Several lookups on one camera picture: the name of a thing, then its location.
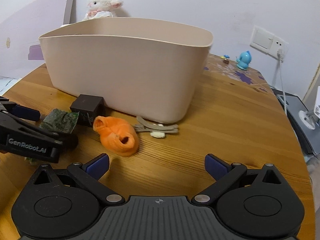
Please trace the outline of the orange sock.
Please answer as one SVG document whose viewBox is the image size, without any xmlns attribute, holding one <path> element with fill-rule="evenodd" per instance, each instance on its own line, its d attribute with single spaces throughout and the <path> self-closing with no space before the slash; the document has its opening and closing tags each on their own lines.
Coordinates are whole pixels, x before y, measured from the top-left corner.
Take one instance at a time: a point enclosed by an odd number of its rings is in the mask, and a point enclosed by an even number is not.
<svg viewBox="0 0 320 240">
<path fill-rule="evenodd" d="M 97 116 L 93 122 L 93 130 L 100 135 L 104 148 L 117 155 L 129 157 L 138 151 L 138 135 L 124 119 Z"/>
</svg>

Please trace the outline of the dark brown box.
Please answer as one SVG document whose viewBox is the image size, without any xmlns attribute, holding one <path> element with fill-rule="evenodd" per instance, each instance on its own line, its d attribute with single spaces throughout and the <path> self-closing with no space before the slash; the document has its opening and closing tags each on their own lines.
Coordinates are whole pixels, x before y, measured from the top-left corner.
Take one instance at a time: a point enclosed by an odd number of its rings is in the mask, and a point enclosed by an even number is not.
<svg viewBox="0 0 320 240">
<path fill-rule="evenodd" d="M 79 114 L 77 124 L 92 127 L 95 118 L 105 113 L 104 99 L 100 96 L 80 94 L 71 104 L 70 110 Z"/>
</svg>

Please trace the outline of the beige hair clip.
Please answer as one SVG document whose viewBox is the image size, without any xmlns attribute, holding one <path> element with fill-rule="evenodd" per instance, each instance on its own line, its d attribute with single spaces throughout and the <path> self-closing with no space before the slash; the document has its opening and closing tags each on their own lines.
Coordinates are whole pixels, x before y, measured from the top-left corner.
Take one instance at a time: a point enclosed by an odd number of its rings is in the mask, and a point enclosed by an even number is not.
<svg viewBox="0 0 320 240">
<path fill-rule="evenodd" d="M 141 116 L 136 117 L 138 123 L 133 125 L 136 133 L 148 132 L 153 138 L 163 139 L 167 134 L 178 134 L 179 126 L 174 125 L 163 125 L 156 124 L 149 121 L 146 121 Z"/>
</svg>

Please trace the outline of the lilac headboard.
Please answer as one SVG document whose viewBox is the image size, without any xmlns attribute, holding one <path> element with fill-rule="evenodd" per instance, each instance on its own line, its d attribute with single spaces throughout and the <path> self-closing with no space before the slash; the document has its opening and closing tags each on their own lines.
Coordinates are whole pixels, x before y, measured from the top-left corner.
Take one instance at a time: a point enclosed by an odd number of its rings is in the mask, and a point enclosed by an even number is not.
<svg viewBox="0 0 320 240">
<path fill-rule="evenodd" d="M 36 0 L 1 23 L 1 77 L 20 79 L 44 59 L 39 37 L 69 24 L 73 0 Z"/>
</svg>

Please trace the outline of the dark laptop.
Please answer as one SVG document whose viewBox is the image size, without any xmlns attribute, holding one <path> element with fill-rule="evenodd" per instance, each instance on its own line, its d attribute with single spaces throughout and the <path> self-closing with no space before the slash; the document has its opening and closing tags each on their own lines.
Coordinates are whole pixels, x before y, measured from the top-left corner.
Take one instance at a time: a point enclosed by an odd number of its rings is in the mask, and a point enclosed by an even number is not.
<svg viewBox="0 0 320 240">
<path fill-rule="evenodd" d="M 317 126 L 315 130 L 311 130 L 303 124 L 298 115 L 299 111 L 311 111 L 312 109 L 308 109 L 296 95 L 285 93 L 284 96 L 284 92 L 273 88 L 272 90 L 281 106 L 286 109 L 286 115 L 304 153 L 307 155 L 319 155 L 319 119 L 315 116 L 313 117 Z"/>
</svg>

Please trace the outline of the white stand gadget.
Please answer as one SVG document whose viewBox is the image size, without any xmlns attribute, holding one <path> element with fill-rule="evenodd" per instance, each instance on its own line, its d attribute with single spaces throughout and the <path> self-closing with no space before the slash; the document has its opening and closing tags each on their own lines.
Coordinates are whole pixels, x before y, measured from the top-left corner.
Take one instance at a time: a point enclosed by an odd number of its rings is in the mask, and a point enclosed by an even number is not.
<svg viewBox="0 0 320 240">
<path fill-rule="evenodd" d="M 300 120 L 302 120 L 303 124 L 308 129 L 311 129 L 311 130 L 315 130 L 316 126 L 317 126 L 316 121 L 313 117 L 315 116 L 319 119 L 319 109 L 320 109 L 319 90 L 320 90 L 320 87 L 317 88 L 316 101 L 315 101 L 315 106 L 314 106 L 313 110 L 298 112 Z"/>
</svg>

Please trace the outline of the small colourful toy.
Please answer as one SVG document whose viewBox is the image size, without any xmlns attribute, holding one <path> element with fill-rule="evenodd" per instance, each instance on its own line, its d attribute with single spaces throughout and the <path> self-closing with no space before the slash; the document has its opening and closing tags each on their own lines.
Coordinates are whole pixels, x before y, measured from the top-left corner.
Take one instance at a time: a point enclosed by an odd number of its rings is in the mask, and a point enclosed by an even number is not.
<svg viewBox="0 0 320 240">
<path fill-rule="evenodd" d="M 223 55 L 222 59 L 225 64 L 229 64 L 230 57 L 228 55 Z"/>
</svg>

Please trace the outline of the blue toy figure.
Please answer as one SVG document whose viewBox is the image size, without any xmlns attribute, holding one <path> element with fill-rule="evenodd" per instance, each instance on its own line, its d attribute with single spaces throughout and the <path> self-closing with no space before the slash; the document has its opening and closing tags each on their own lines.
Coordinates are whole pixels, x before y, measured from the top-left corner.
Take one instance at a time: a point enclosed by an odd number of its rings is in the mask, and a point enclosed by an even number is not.
<svg viewBox="0 0 320 240">
<path fill-rule="evenodd" d="M 236 58 L 236 66 L 242 70 L 246 70 L 249 67 L 250 62 L 252 61 L 252 56 L 250 51 L 245 51 Z"/>
</svg>

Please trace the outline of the beige plastic basket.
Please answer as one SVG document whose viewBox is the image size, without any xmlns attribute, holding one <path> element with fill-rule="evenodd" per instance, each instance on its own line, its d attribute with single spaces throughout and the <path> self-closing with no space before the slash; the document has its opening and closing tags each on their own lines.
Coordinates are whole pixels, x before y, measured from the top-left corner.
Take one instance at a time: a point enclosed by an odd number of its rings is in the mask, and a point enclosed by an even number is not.
<svg viewBox="0 0 320 240">
<path fill-rule="evenodd" d="M 61 27 L 39 42 L 55 88 L 170 124 L 187 113 L 213 35 L 176 22 L 114 17 Z"/>
</svg>

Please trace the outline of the white plush lamb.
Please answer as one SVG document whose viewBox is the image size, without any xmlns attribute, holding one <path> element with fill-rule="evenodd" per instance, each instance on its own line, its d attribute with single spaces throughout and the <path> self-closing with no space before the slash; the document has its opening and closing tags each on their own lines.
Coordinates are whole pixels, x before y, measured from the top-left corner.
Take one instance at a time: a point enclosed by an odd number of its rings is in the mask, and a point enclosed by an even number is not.
<svg viewBox="0 0 320 240">
<path fill-rule="evenodd" d="M 87 0 L 87 12 L 83 21 L 103 17 L 116 17 L 116 10 L 123 6 L 123 0 Z"/>
</svg>

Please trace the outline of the white wall socket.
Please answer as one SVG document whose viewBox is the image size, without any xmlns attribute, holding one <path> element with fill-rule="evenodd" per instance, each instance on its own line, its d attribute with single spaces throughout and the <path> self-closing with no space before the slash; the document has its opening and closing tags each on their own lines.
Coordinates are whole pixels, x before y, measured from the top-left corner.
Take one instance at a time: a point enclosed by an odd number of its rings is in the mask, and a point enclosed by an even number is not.
<svg viewBox="0 0 320 240">
<path fill-rule="evenodd" d="M 289 44 L 284 39 L 256 25 L 253 27 L 249 45 L 275 59 L 278 58 L 278 51 L 285 58 L 289 48 Z"/>
</svg>

